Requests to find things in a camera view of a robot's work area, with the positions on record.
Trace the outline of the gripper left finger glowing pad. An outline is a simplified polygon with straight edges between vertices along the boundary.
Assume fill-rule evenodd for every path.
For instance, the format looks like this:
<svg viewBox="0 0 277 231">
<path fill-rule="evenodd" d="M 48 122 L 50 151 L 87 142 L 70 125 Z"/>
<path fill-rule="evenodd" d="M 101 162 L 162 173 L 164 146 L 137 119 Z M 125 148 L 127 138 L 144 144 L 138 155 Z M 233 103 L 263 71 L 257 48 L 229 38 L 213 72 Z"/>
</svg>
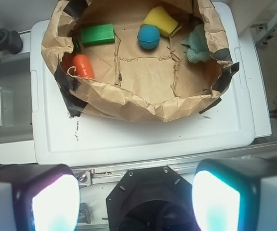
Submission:
<svg viewBox="0 0 277 231">
<path fill-rule="evenodd" d="M 0 164 L 0 231 L 73 231 L 79 183 L 65 164 Z"/>
</svg>

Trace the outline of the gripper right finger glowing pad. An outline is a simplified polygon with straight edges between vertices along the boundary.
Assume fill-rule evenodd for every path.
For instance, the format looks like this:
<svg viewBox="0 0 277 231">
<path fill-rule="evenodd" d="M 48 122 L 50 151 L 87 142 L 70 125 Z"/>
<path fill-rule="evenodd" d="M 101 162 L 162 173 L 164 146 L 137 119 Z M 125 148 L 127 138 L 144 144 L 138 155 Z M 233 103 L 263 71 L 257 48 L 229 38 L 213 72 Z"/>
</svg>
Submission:
<svg viewBox="0 0 277 231">
<path fill-rule="evenodd" d="M 277 157 L 202 160 L 192 205 L 203 231 L 277 231 Z"/>
</svg>

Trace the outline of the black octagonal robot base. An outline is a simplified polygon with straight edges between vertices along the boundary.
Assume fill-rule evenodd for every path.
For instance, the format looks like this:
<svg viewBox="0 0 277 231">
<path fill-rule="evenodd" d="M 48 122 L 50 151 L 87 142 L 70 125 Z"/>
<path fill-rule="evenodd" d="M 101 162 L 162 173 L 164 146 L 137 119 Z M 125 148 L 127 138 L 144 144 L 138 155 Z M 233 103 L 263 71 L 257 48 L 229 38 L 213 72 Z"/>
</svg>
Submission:
<svg viewBox="0 0 277 231">
<path fill-rule="evenodd" d="M 169 166 L 131 169 L 106 198 L 111 231 L 198 231 L 192 184 Z"/>
</svg>

